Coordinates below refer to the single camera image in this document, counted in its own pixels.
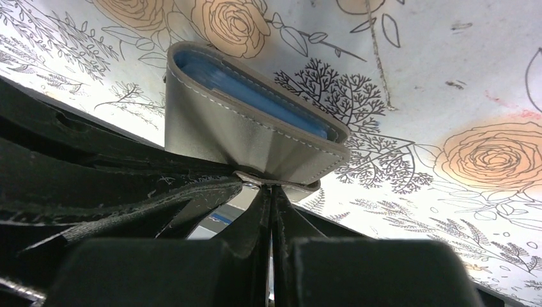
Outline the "beige leather card holder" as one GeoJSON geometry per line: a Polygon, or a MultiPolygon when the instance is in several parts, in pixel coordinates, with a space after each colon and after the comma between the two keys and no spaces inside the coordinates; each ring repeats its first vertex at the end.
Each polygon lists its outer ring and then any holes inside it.
{"type": "Polygon", "coordinates": [[[294,201],[348,162],[345,124],[241,61],[195,42],[173,44],[166,61],[168,152],[232,166],[294,201]]]}

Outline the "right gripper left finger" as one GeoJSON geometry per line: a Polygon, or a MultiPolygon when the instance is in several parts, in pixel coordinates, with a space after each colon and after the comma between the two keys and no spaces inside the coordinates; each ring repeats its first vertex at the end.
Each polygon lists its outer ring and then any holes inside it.
{"type": "Polygon", "coordinates": [[[93,239],[61,267],[46,306],[266,306],[271,188],[208,240],[93,239]]]}

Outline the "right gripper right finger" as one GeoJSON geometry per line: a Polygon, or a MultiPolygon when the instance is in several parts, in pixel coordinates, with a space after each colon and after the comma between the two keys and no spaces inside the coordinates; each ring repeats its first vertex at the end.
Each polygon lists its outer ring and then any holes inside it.
{"type": "Polygon", "coordinates": [[[436,240],[328,237],[272,188],[277,306],[482,306],[461,260],[436,240]]]}

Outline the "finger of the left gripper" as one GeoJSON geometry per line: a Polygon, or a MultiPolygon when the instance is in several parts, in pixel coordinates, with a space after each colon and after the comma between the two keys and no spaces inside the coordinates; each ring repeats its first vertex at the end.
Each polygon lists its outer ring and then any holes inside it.
{"type": "Polygon", "coordinates": [[[141,201],[97,208],[1,204],[1,290],[44,293],[82,241],[187,238],[215,209],[242,191],[237,177],[174,180],[141,201]]]}
{"type": "Polygon", "coordinates": [[[1,205],[118,210],[236,185],[232,169],[139,143],[1,81],[1,205]]]}

